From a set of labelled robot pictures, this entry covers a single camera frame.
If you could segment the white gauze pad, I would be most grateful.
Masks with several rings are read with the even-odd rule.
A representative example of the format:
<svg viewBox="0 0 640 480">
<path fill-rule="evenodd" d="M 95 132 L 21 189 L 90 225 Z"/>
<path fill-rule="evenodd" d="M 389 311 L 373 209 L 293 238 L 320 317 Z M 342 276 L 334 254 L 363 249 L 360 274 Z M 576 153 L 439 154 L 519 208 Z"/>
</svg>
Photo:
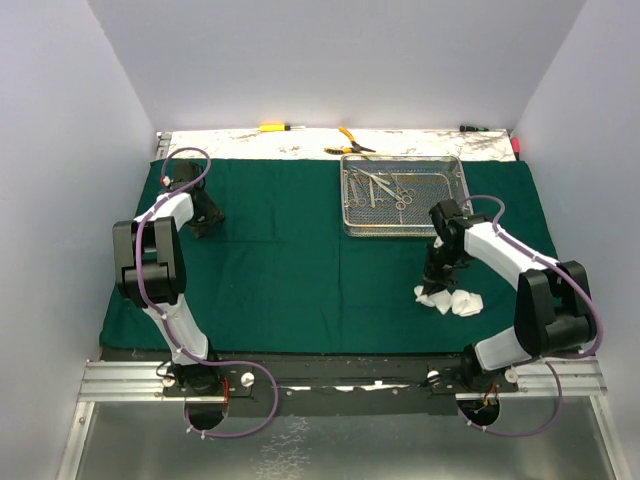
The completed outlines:
<svg viewBox="0 0 640 480">
<path fill-rule="evenodd" d="M 455 290 L 451 295 L 451 312 L 459 317 L 470 317 L 484 309 L 484 302 L 479 294 L 465 290 Z"/>
<path fill-rule="evenodd" d="M 448 290 L 442 290 L 430 296 L 430 300 L 440 314 L 445 315 L 451 308 L 452 296 Z"/>
<path fill-rule="evenodd" d="M 415 294 L 415 301 L 421 305 L 424 305 L 426 307 L 435 307 L 435 301 L 433 300 L 433 298 L 429 295 L 423 292 L 423 286 L 422 285 L 418 285 L 414 288 L 414 294 Z"/>
</svg>

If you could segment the white gauze pad top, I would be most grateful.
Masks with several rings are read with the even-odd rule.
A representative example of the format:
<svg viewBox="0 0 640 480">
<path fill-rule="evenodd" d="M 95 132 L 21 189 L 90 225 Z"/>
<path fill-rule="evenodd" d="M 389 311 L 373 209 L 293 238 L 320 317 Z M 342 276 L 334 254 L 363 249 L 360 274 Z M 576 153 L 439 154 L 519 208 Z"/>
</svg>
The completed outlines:
<svg viewBox="0 0 640 480">
<path fill-rule="evenodd" d="M 455 290 L 451 295 L 451 312 L 459 317 L 470 317 L 484 309 L 484 302 L 479 294 L 465 290 Z"/>
</svg>

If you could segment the steel mesh instrument tray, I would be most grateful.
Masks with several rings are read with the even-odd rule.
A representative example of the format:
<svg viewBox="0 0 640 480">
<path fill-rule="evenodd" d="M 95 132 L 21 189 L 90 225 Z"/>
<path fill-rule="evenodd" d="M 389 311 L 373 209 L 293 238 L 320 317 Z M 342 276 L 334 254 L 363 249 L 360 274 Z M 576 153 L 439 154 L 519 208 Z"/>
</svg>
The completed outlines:
<svg viewBox="0 0 640 480">
<path fill-rule="evenodd" d="M 473 212 L 455 156 L 348 154 L 340 173 L 343 226 L 351 237 L 433 237 L 429 210 L 445 200 Z"/>
</svg>

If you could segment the white gauze pad bottom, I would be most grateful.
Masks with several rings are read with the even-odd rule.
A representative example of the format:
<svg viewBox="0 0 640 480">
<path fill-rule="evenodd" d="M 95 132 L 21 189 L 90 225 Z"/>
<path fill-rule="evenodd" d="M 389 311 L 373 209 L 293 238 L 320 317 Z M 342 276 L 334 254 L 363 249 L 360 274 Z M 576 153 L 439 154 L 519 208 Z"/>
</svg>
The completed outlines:
<svg viewBox="0 0 640 480">
<path fill-rule="evenodd" d="M 414 288 L 414 294 L 415 294 L 415 301 L 421 305 L 424 305 L 426 307 L 435 307 L 435 301 L 433 300 L 433 298 L 429 295 L 423 292 L 423 286 L 422 285 L 418 285 Z"/>
</svg>

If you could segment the steel tweezers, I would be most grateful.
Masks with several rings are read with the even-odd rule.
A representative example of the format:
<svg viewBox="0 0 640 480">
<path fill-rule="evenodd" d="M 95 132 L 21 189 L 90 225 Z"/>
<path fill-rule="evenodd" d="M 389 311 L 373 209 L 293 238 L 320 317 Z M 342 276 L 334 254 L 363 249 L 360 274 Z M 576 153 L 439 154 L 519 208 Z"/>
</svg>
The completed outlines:
<svg viewBox="0 0 640 480">
<path fill-rule="evenodd" d="M 395 192 L 389 188 L 389 183 L 386 180 L 359 168 L 356 168 L 356 171 L 369 177 L 374 183 L 376 183 L 382 190 L 387 192 L 389 195 L 393 196 L 395 194 Z"/>
</svg>

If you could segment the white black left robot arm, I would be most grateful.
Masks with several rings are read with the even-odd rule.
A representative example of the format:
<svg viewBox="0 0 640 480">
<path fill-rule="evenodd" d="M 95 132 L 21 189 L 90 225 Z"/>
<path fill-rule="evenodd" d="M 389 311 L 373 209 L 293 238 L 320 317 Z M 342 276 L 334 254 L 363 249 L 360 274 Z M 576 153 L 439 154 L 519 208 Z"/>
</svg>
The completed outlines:
<svg viewBox="0 0 640 480">
<path fill-rule="evenodd" d="M 112 227 L 116 286 L 149 316 L 171 351 L 168 375 L 175 385 L 204 396 L 223 385 L 210 340 L 197 326 L 185 297 L 186 266 L 179 232 L 199 238 L 224 221 L 205 191 L 205 169 L 181 162 L 161 179 L 154 204 L 133 220 Z"/>
</svg>

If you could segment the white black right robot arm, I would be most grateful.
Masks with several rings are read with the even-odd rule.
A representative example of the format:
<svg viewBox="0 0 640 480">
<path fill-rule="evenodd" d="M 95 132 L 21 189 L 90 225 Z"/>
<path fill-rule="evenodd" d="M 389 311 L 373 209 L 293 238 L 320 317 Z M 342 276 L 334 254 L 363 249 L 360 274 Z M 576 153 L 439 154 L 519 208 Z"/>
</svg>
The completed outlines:
<svg viewBox="0 0 640 480">
<path fill-rule="evenodd" d="M 467 315 L 469 302 L 450 289 L 472 260 L 516 292 L 512 326 L 464 348 L 458 375 L 465 388 L 481 391 L 507 368 L 547 355 L 575 358 L 585 344 L 598 348 L 601 320 L 580 263 L 543 255 L 507 233 L 498 217 L 467 215 L 454 200 L 437 203 L 429 215 L 436 239 L 427 248 L 417 301 Z"/>
</svg>

